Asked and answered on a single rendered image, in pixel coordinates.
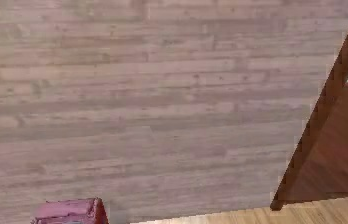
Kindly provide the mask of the brown wooden room door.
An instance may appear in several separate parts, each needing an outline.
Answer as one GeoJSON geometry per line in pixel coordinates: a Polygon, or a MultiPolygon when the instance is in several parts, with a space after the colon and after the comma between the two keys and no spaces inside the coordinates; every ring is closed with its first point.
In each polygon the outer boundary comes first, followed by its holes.
{"type": "Polygon", "coordinates": [[[348,33],[270,204],[348,197],[348,33]]]}

